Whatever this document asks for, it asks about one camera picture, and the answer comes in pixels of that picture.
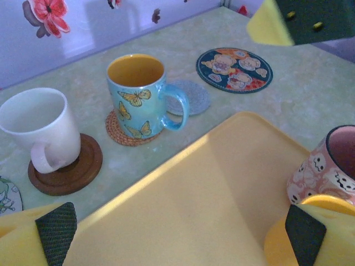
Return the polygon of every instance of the white wall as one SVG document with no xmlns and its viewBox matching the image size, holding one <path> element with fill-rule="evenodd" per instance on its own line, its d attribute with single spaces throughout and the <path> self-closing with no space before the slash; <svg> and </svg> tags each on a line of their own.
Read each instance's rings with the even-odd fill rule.
<svg viewBox="0 0 355 266">
<path fill-rule="evenodd" d="M 119 8 L 111 9 L 108 0 L 65 0 L 68 11 L 62 19 L 69 25 L 70 32 L 61 32 L 60 38 L 54 35 L 38 38 L 39 27 L 31 25 L 24 16 L 23 3 L 29 7 L 31 1 L 0 1 L 0 88 L 220 4 L 220 0 L 119 0 Z M 160 20 L 155 24 L 152 15 L 157 8 Z"/>
<path fill-rule="evenodd" d="M 238 11 L 242 5 L 245 5 L 251 17 L 259 9 L 262 2 L 263 0 L 231 0 L 229 1 L 229 8 Z M 355 63 L 355 37 L 316 43 L 314 45 Z"/>
</svg>

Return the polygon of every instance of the white mug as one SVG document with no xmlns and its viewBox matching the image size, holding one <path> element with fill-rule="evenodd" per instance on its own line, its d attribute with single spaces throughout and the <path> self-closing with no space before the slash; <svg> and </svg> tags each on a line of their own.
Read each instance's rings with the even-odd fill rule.
<svg viewBox="0 0 355 266">
<path fill-rule="evenodd" d="M 80 153 L 80 133 L 63 93 L 29 89 L 0 107 L 0 129 L 31 152 L 34 168 L 51 173 L 70 165 Z"/>
</svg>

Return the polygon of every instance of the wooden coaster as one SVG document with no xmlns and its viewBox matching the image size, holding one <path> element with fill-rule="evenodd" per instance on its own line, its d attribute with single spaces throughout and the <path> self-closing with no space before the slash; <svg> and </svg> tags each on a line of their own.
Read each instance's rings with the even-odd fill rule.
<svg viewBox="0 0 355 266">
<path fill-rule="evenodd" d="M 106 131 L 111 137 L 111 139 L 113 139 L 117 143 L 131 147 L 142 145 L 152 140 L 155 140 L 160 135 L 159 133 L 147 139 L 135 139 L 133 137 L 127 136 L 125 132 L 121 129 L 114 110 L 111 111 L 106 118 Z"/>
<path fill-rule="evenodd" d="M 41 192 L 51 196 L 74 193 L 88 185 L 99 173 L 103 155 L 96 140 L 80 134 L 81 148 L 79 157 L 71 164 L 53 173 L 39 173 L 32 161 L 28 165 L 28 177 Z"/>
</svg>

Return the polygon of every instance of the coaster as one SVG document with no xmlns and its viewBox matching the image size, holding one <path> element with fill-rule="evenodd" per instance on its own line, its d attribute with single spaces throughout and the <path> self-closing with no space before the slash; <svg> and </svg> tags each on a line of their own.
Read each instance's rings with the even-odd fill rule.
<svg viewBox="0 0 355 266">
<path fill-rule="evenodd" d="M 116 141 L 118 144 L 131 147 L 148 143 L 152 140 L 155 140 L 160 135 L 159 133 L 154 135 L 153 137 L 148 137 L 147 139 L 135 139 L 133 137 L 127 136 L 121 129 L 114 110 L 111 111 L 106 118 L 106 131 L 111 137 L 111 139 Z"/>
<path fill-rule="evenodd" d="M 210 94 L 200 84 L 189 80 L 176 80 L 171 84 L 179 87 L 186 94 L 190 103 L 190 115 L 198 115 L 210 106 Z M 182 116 L 181 104 L 173 97 L 166 97 L 166 109 L 173 115 Z"/>
<path fill-rule="evenodd" d="M 237 48 L 216 48 L 199 57 L 199 76 L 208 84 L 229 93 L 255 93 L 272 81 L 272 69 L 265 60 Z"/>
<path fill-rule="evenodd" d="M 41 192 L 51 196 L 74 193 L 88 185 L 99 173 L 103 155 L 96 140 L 80 134 L 81 148 L 79 157 L 71 164 L 53 173 L 39 173 L 32 161 L 28 165 L 28 177 Z"/>
<path fill-rule="evenodd" d="M 0 176 L 0 217 L 22 210 L 21 194 L 17 186 Z"/>
</svg>

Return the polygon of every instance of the blue butterfly mug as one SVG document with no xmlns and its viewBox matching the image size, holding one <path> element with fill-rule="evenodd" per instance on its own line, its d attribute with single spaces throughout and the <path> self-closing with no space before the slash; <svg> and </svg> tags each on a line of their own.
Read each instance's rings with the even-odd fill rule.
<svg viewBox="0 0 355 266">
<path fill-rule="evenodd" d="M 109 90 L 121 129 L 135 139 L 163 130 L 180 130 L 189 117 L 189 100 L 178 87 L 166 83 L 163 63 L 147 54 L 128 54 L 111 62 L 106 71 Z M 165 97 L 182 105 L 181 122 L 166 113 Z"/>
</svg>

